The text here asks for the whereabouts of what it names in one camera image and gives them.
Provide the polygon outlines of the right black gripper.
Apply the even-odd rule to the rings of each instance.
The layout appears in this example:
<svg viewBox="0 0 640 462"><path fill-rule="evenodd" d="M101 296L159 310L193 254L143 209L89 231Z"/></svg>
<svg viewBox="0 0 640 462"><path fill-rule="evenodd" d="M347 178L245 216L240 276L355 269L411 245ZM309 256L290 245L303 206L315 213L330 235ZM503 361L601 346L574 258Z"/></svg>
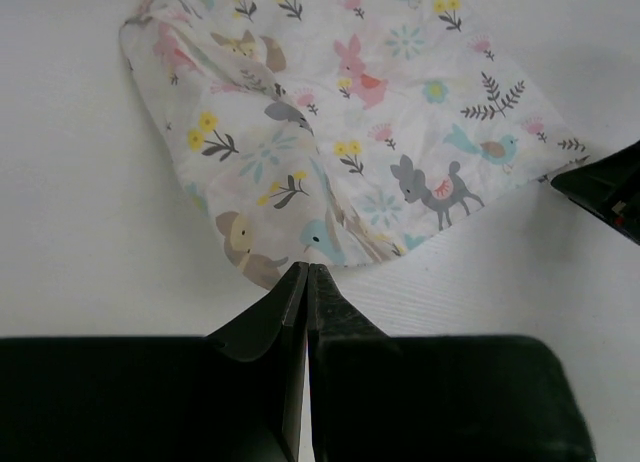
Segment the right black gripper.
<svg viewBox="0 0 640 462"><path fill-rule="evenodd" d="M639 243L639 142L564 172L551 186L634 243Z"/></svg>

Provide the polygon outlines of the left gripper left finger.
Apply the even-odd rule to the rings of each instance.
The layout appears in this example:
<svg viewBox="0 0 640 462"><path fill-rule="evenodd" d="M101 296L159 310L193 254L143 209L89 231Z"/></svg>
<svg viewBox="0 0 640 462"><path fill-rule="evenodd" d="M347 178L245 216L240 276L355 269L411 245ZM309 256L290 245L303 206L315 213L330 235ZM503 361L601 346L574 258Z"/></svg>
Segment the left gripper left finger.
<svg viewBox="0 0 640 462"><path fill-rule="evenodd" d="M1 342L5 461L294 461L306 267L207 336Z"/></svg>

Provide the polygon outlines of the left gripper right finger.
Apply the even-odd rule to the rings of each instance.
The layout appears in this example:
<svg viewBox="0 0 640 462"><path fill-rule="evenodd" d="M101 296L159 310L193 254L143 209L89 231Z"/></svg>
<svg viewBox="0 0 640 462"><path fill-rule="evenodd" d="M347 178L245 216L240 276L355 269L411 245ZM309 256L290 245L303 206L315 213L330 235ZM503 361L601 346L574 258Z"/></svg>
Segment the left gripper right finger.
<svg viewBox="0 0 640 462"><path fill-rule="evenodd" d="M592 461L562 363L522 335L390 336L309 269L319 461Z"/></svg>

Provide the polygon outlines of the animal print cloth napkin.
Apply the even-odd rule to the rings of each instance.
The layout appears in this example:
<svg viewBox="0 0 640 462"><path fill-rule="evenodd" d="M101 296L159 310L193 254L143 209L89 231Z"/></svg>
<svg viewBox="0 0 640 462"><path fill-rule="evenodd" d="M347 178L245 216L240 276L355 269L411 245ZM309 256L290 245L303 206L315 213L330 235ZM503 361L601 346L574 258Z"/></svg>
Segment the animal print cloth napkin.
<svg viewBox="0 0 640 462"><path fill-rule="evenodd" d="M119 39L229 262L406 255L587 159L466 0L142 0Z"/></svg>

